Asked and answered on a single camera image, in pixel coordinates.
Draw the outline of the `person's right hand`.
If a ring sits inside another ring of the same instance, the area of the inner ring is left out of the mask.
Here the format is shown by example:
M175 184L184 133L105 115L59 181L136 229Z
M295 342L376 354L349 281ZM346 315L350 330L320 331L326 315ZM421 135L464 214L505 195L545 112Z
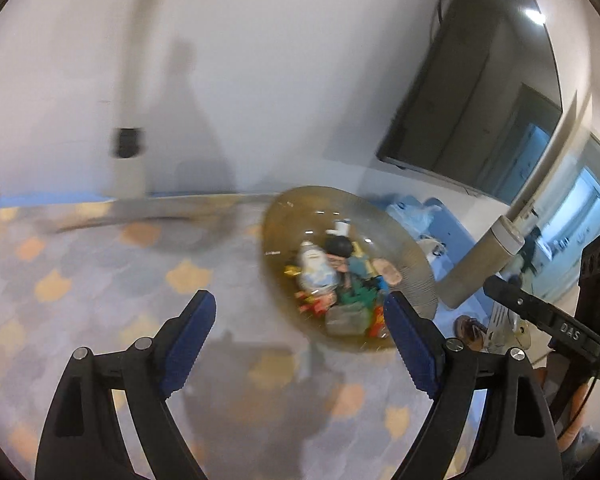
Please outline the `person's right hand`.
M537 368L535 370L535 375L536 378L539 379L543 391L552 399L555 399L558 390L558 382L556 382L555 376L550 376L547 373L546 367ZM568 402L569 411L566 414L567 426L559 433L557 439L557 445L560 452L566 452L568 448L570 448L582 428L585 415L583 403L587 394L588 382L585 382L577 388L576 392L573 393L571 400Z

